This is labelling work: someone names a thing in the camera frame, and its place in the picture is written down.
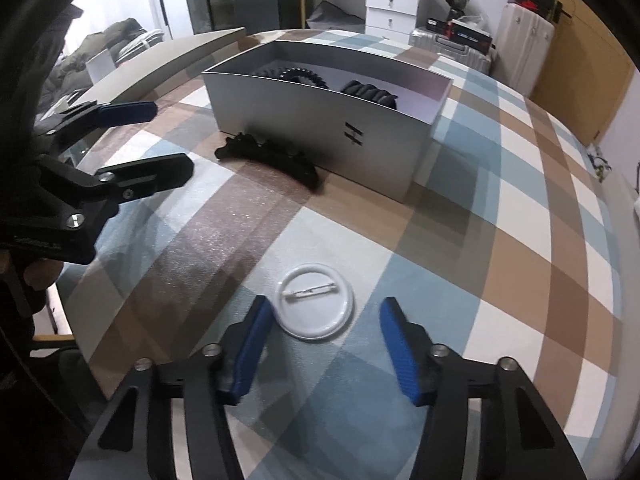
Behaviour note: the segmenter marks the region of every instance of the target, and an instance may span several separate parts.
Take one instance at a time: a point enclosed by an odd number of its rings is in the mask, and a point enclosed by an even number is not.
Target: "suitcase handle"
[[[453,50],[457,50],[459,51],[461,54],[466,54],[466,51],[468,49],[468,46],[466,45],[460,45],[457,43],[454,43],[453,41],[449,41],[447,38],[445,38],[444,36],[436,36],[436,43],[442,44],[446,47],[449,47]]]

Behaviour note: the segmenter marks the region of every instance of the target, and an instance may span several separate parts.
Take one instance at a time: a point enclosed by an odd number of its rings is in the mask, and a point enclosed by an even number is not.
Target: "metal bolt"
[[[449,347],[446,345],[433,345],[431,355],[434,357],[446,357],[449,355]]]
[[[73,214],[66,219],[66,226],[72,229],[78,229],[84,223],[84,215],[78,213]]]
[[[134,368],[138,372],[144,372],[145,370],[149,370],[153,366],[154,362],[148,357],[143,357],[142,359],[138,359],[136,361],[136,365]]]
[[[507,370],[508,372],[513,372],[518,369],[518,362],[516,359],[511,357],[503,357],[498,361],[498,366],[503,370]]]
[[[217,345],[215,343],[211,343],[209,345],[205,345],[202,349],[202,354],[204,357],[216,357],[222,354],[222,346]]]
[[[111,171],[107,171],[106,173],[101,174],[101,175],[98,177],[98,180],[99,180],[100,182],[110,182],[111,180],[113,180],[113,177],[114,177],[114,176],[115,176],[115,175],[114,175],[113,173],[111,173]]]

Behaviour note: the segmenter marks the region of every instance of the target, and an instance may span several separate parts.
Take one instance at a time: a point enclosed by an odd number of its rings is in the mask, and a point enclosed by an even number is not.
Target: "checkered tablecloth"
[[[278,37],[453,79],[416,183],[401,204],[334,174],[311,194],[259,164],[220,164],[224,135],[199,78],[159,98],[151,123],[110,130],[83,169],[187,152],[195,175],[124,205],[96,260],[60,280],[104,390],[139,357],[217,341],[286,271],[321,262],[353,286],[353,320],[321,344],[272,331],[251,392],[227,410],[248,478],[408,477],[425,411],[393,373],[378,321],[386,296],[465,358],[515,357],[586,463],[616,383],[621,300],[616,239],[582,146],[517,92],[419,48],[295,30],[238,49]]]

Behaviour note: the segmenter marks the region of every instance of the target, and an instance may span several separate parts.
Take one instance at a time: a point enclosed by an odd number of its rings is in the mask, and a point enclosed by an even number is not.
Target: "wooden door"
[[[631,83],[634,64],[582,0],[559,0],[560,22],[531,100],[585,146],[607,131]]]

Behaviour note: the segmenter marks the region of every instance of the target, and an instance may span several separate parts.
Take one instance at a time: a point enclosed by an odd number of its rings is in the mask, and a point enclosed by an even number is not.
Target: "hand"
[[[10,263],[9,251],[0,250],[0,274],[7,272]],[[60,276],[64,265],[56,260],[36,260],[24,269],[24,282],[34,290],[49,288]]]

